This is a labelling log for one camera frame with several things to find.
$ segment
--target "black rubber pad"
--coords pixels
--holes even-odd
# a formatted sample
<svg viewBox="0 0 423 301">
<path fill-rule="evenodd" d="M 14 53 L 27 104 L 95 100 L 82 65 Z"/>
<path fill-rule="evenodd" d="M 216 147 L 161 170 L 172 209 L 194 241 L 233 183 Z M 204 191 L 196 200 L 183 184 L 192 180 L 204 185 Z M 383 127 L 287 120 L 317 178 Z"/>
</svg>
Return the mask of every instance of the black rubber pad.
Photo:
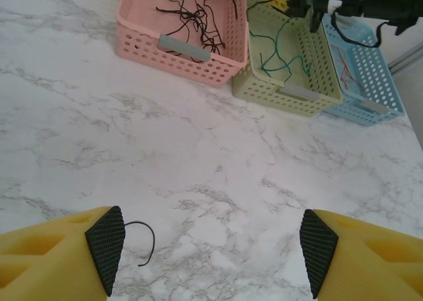
<svg viewBox="0 0 423 301">
<path fill-rule="evenodd" d="M 111 296 L 125 240 L 120 207 L 113 206 L 85 232 L 85 237 L 103 288 Z"/>
<path fill-rule="evenodd" d="M 316 299 L 335 254 L 338 235 L 316 213 L 306 210 L 299 229 L 299 242 L 303 249 L 311 293 Z"/>
</svg>

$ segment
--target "marble countertop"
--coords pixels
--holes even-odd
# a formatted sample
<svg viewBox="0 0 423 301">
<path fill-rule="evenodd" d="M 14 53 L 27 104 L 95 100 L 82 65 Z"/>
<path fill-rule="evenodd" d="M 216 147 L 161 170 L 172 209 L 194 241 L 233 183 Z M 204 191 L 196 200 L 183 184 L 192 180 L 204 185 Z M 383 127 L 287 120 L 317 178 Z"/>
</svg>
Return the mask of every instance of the marble countertop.
<svg viewBox="0 0 423 301">
<path fill-rule="evenodd" d="M 104 205 L 111 300 L 311 300 L 306 208 L 423 237 L 407 117 L 364 128 L 234 99 L 114 54 L 118 0 L 0 0 L 0 232 Z"/>
</svg>

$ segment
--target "tangled wires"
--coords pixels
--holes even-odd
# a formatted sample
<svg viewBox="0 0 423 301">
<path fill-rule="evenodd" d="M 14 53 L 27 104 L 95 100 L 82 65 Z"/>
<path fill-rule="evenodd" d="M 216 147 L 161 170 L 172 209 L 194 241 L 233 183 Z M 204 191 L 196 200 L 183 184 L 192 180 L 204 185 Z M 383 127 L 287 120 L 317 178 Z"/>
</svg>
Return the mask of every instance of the tangled wires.
<svg viewBox="0 0 423 301">
<path fill-rule="evenodd" d="M 340 60 L 336 60 L 336 61 L 341 63 L 344 66 L 340 80 L 344 84 L 345 90 L 347 90 L 347 91 L 349 90 L 347 83 L 356 82 L 358 84 L 358 86 L 360 87 L 362 94 L 364 94 L 363 85 L 359 81 L 357 81 L 354 77 L 352 77 L 350 70 L 348 69 L 348 65 L 345 62 L 346 54 L 345 54 L 344 49 L 339 48 L 338 46 L 335 46 L 333 44 L 330 45 L 330 46 L 332 46 L 334 49 L 336 49 L 338 51 Z"/>
<path fill-rule="evenodd" d="M 250 10 L 252 10 L 252 9 L 254 9 L 257 5 L 261 5 L 261 4 L 266 4 L 266 3 L 270 3 L 270 2 L 272 2 L 272 1 L 275 1 L 275 0 L 265 0 L 265 1 L 258 1 L 258 2 L 256 2 L 254 5 L 251 5 L 248 9 L 247 9 L 247 11 L 250 11 Z M 274 72 L 274 71 L 281 71 L 281 70 L 283 70 L 283 69 L 287 69 L 288 70 L 288 73 L 289 73 L 289 75 L 288 75 L 288 77 L 284 80 L 284 82 L 286 83 L 291 77 L 292 77 L 292 75 L 293 75 L 293 73 L 292 73 L 292 71 L 291 71 L 291 64 L 295 61 L 295 60 L 298 60 L 298 59 L 300 59 L 300 61 L 301 61 L 301 68 L 303 69 L 303 72 L 307 75 L 307 76 L 310 76 L 311 75 L 311 67 L 313 66 L 313 64 L 312 63 L 310 63 L 309 65 L 308 65 L 308 68 L 307 68 L 307 66 L 306 66 L 306 64 L 305 64 L 305 62 L 304 62 L 304 57 L 303 56 L 301 56 L 301 55 L 297 55 L 297 56 L 295 56 L 294 58 L 292 58 L 288 63 L 281 57 L 281 55 L 279 54 L 279 36 L 280 36 L 280 33 L 282 32 L 282 30 L 284 29 L 284 27 L 286 26 L 286 25 L 288 25 L 290 22 L 291 22 L 291 20 L 293 20 L 294 18 L 290 18 L 290 19 L 288 19 L 288 20 L 286 20 L 284 23 L 283 23 L 283 25 L 280 27 L 280 29 L 278 30 L 278 33 L 276 34 L 276 37 L 275 38 L 272 38 L 272 37 L 270 37 L 270 36 L 267 36 L 267 35 L 260 35 L 260 34 L 255 34 L 255 33 L 253 33 L 251 30 L 250 30 L 250 35 L 251 36 L 253 36 L 253 37 L 255 37 L 255 38 L 263 38 L 263 39 L 267 39 L 267 40 L 270 40 L 270 41 L 272 41 L 272 43 L 273 43 L 273 46 L 274 46 L 274 51 L 273 51 L 273 53 L 272 53 L 272 55 L 266 60 L 266 61 L 263 61 L 263 56 L 262 56 L 262 54 L 260 53 L 260 65 L 261 65 L 261 70 L 262 71 L 264 71 L 265 73 L 266 73 L 266 75 L 268 76 L 268 77 L 272 77 L 271 75 L 270 75 L 270 73 L 271 72 Z M 273 57 L 277 57 L 282 63 L 283 63 L 283 65 L 281 66 L 281 67 L 278 67 L 278 68 L 275 68 L 275 69 L 268 69 L 268 68 L 266 68 L 266 64 L 267 63 L 269 63 L 269 61 L 270 60 L 272 60 L 272 58 Z"/>
<path fill-rule="evenodd" d="M 192 23 L 192 26 L 194 30 L 200 34 L 200 41 L 203 46 L 203 49 L 210 49 L 211 53 L 217 53 L 221 55 L 221 48 L 226 48 L 225 43 L 222 40 L 221 34 L 219 29 L 217 28 L 216 21 L 215 21 L 215 15 L 213 12 L 213 9 L 207 4 L 208 0 L 203 0 L 203 4 L 199 4 L 197 0 L 193 0 L 195 3 L 195 11 L 190 11 L 187 9 L 186 2 L 187 0 L 169 0 L 170 2 L 177 3 L 178 9 L 177 10 L 166 10 L 166 9 L 160 9 L 156 7 L 156 10 L 162 12 L 162 13 L 174 13 L 176 15 L 179 15 L 179 20 L 182 23 L 182 26 L 178 29 L 167 33 L 168 36 L 176 34 L 180 32 L 182 29 L 186 29 L 188 32 L 186 43 L 190 41 L 190 27 L 189 24 Z M 234 2 L 235 7 L 235 16 L 237 17 L 237 8 Z"/>
</svg>

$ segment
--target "pink plastic basket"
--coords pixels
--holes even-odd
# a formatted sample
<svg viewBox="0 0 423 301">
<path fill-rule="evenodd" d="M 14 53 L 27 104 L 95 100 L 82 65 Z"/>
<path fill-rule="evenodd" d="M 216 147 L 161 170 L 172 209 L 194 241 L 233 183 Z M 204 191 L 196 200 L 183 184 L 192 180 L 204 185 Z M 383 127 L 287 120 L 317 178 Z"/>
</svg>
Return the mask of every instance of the pink plastic basket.
<svg viewBox="0 0 423 301">
<path fill-rule="evenodd" d="M 247 0 L 235 0 L 238 19 L 231 0 L 207 0 L 213 9 L 216 25 L 226 48 L 221 55 L 204 50 L 200 37 L 190 26 L 190 41 L 181 30 L 179 16 L 161 13 L 162 9 L 176 9 L 169 0 L 120 0 L 117 12 L 118 41 L 116 53 L 123 58 L 162 69 L 169 73 L 199 81 L 214 87 L 223 86 L 247 64 L 248 22 Z M 174 51 L 183 55 L 176 56 Z"/>
</svg>

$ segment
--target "basket handle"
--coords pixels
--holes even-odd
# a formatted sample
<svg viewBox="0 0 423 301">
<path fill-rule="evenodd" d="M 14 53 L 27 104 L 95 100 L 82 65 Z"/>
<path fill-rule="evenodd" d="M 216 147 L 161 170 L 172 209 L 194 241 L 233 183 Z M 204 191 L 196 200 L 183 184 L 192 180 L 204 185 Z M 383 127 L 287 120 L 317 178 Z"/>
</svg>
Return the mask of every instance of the basket handle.
<svg viewBox="0 0 423 301">
<path fill-rule="evenodd" d="M 370 99 L 364 99 L 362 106 L 372 111 L 378 112 L 379 114 L 387 114 L 389 112 L 388 106 L 376 103 Z"/>
<path fill-rule="evenodd" d="M 160 34 L 157 45 L 162 48 L 190 56 L 197 61 L 206 62 L 211 57 L 209 51 L 206 51 L 199 46 L 183 42 L 166 34 Z"/>
<path fill-rule="evenodd" d="M 289 94 L 295 97 L 305 99 L 306 101 L 316 101 L 320 98 L 320 94 L 309 89 L 295 86 L 292 84 L 286 85 L 276 91 L 279 94 Z"/>
</svg>

